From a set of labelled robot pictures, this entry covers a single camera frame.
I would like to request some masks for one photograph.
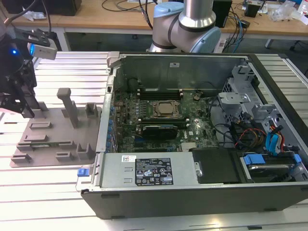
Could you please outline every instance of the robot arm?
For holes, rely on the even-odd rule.
[[[57,48],[41,31],[6,28],[0,21],[0,111],[21,113],[33,118],[39,109],[33,56],[55,59]]]
[[[212,52],[220,39],[213,0],[164,2],[154,10],[151,52]]]

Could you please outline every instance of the blue tab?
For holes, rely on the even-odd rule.
[[[262,154],[248,154],[244,156],[246,165],[259,165],[265,164]]]
[[[88,177],[89,175],[90,175],[90,169],[88,168],[78,169],[78,173],[77,173],[78,177]]]
[[[294,160],[296,161],[297,164],[302,162],[302,159],[300,158],[299,154],[294,154],[293,157],[294,157]]]
[[[274,134],[273,135],[273,138],[271,139],[271,142],[270,142],[270,145],[269,145],[269,151],[271,153],[273,153],[273,156],[277,156],[278,154],[276,153],[276,146],[277,146],[277,143],[278,143],[278,139],[279,139],[279,136],[277,134]]]
[[[267,135],[267,137],[266,137],[266,140],[265,140],[265,148],[266,148],[266,150],[270,150],[269,148],[270,148],[270,139],[271,139],[271,133],[269,132],[268,133],[268,135]]]

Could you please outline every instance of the black box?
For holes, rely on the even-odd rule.
[[[216,14],[215,26],[220,28],[225,27],[232,0],[214,0],[213,11]]]
[[[82,0],[47,0],[46,7],[50,14],[74,16],[81,6]],[[33,0],[2,0],[8,13],[20,13],[23,7],[27,8]],[[43,4],[39,1],[32,11],[45,13]]]

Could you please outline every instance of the warning label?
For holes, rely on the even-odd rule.
[[[136,185],[171,185],[173,175],[170,158],[136,159]]]

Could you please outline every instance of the white sticker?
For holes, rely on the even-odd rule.
[[[123,155],[122,162],[135,162],[136,156],[135,155]]]
[[[170,67],[180,67],[180,63],[170,63]]]

